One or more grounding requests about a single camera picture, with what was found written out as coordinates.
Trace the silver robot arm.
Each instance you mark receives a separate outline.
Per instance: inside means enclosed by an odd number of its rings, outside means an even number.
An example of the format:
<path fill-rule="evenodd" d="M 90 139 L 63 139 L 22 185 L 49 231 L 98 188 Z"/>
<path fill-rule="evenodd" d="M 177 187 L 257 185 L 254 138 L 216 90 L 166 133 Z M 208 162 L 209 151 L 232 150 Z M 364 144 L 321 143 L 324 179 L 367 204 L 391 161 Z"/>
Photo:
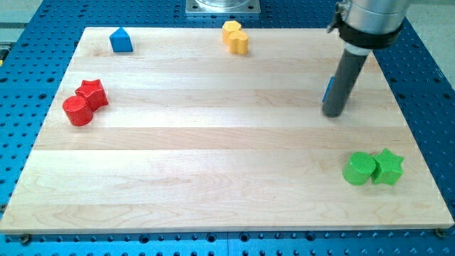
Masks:
<path fill-rule="evenodd" d="M 402 30 L 410 0 L 342 0 L 326 31 L 338 30 L 353 55 L 391 46 Z"/>

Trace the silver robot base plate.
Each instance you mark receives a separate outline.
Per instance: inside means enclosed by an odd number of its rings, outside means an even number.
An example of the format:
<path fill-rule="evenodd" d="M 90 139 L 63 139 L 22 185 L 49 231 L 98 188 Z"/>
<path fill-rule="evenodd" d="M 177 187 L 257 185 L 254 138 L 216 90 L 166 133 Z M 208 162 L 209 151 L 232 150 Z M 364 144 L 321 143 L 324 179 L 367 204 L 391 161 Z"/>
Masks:
<path fill-rule="evenodd" d="M 187 0 L 187 14 L 258 14 L 259 0 Z"/>

